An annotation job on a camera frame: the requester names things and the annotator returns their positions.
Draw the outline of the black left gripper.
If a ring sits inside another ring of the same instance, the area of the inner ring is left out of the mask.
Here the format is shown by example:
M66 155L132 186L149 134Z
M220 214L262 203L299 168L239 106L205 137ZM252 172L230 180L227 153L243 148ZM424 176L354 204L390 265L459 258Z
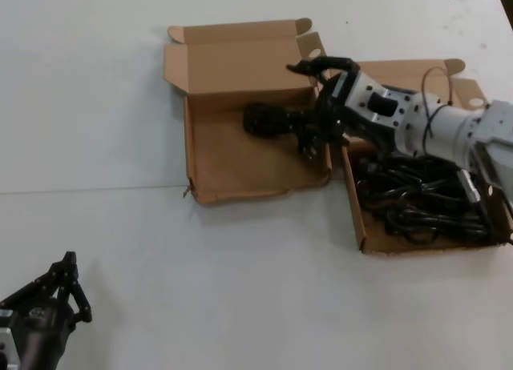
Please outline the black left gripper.
M58 293L56 299L50 299ZM78 280L77 257L67 251L39 276L1 301L1 309L16 309L10 330L20 369L54 370L65 352L69 335L78 323L92 321L91 305Z

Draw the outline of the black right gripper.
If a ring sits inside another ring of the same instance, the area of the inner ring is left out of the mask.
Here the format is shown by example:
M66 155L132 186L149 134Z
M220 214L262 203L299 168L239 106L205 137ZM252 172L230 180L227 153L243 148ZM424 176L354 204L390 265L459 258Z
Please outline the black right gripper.
M358 64L351 58L332 56L301 60L297 64L287 65L286 68L295 74L313 77L319 77L325 70L358 72ZM354 81L354 76L347 76L344 81L341 81L341 77L332 77L323 85L313 110L317 128L314 145L334 143L348 146L349 140L345 136L348 135L372 143L378 151L393 151L393 129L369 122L345 105Z

